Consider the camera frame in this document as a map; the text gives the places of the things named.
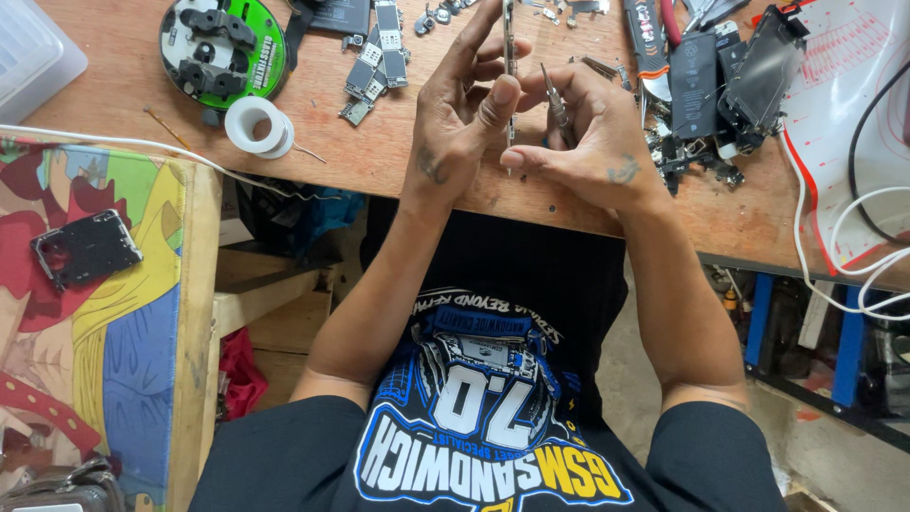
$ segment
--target forearm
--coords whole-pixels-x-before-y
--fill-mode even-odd
[[[366,406],[377,375],[404,331],[449,214],[399,210],[363,278],[319,330],[292,399],[322,393],[338,382]]]
[[[621,215],[632,261],[644,350],[667,393],[675,384],[738,386],[744,381],[733,324],[705,280],[670,201]]]

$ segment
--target wooden desk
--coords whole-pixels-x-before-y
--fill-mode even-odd
[[[278,19],[287,19],[283,0],[265,0]],[[39,0],[43,9],[88,55],[88,70],[25,121],[28,126],[157,140],[176,145],[154,119],[142,112],[152,105],[194,150],[229,169],[306,181],[369,194],[397,196],[408,160],[414,102],[420,86],[433,72],[475,8],[454,16],[448,26],[437,26],[416,36],[413,20],[422,12],[423,0],[399,0],[405,13],[404,44],[413,52],[408,66],[409,87],[393,89],[377,101],[359,127],[338,118],[348,96],[342,91],[356,53],[339,52],[340,35],[307,35],[298,52],[298,68],[276,99],[297,131],[297,142],[328,161],[291,151],[276,160],[264,160],[236,149],[223,129],[202,125],[201,106],[177,91],[163,72],[157,31],[170,0]],[[743,38],[752,33],[752,16],[767,2],[752,2],[733,19],[740,22]],[[628,53],[622,1],[612,0],[607,15],[579,15],[578,28],[554,26],[530,5],[516,8],[516,27],[534,44],[533,53],[520,69],[534,69],[541,61],[556,66],[569,56],[591,54],[634,64]],[[687,19],[683,7],[677,15]],[[520,143],[537,143],[543,137],[543,107],[519,116]],[[457,207],[516,220],[538,222],[574,230],[620,236],[615,219],[576,198],[562,186],[542,179],[508,177],[499,166],[502,146],[484,155],[480,175]],[[713,173],[693,170],[681,179],[676,197],[696,250],[703,260],[724,261],[745,268],[797,269],[793,241],[793,215],[798,184],[777,139],[767,140],[751,157],[738,158],[746,182],[730,190]],[[826,268],[815,242],[804,236],[810,267],[820,274]],[[883,282],[910,289],[910,261],[902,271]]]

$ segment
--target white spool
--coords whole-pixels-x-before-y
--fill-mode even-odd
[[[253,127],[263,119],[271,121],[272,130],[262,140],[255,140]],[[235,101],[225,115],[225,130],[235,146],[263,159],[281,157],[294,144],[294,125],[263,97],[247,96]]]

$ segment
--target fingernail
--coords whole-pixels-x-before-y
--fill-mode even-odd
[[[500,157],[500,165],[508,169],[521,169],[524,165],[524,155],[516,151],[505,151]]]
[[[515,87],[506,76],[500,76],[493,83],[493,103],[497,105],[508,105],[515,97]]]

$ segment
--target white plastic box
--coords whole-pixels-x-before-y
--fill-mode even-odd
[[[25,119],[87,66],[34,0],[0,0],[0,124]]]

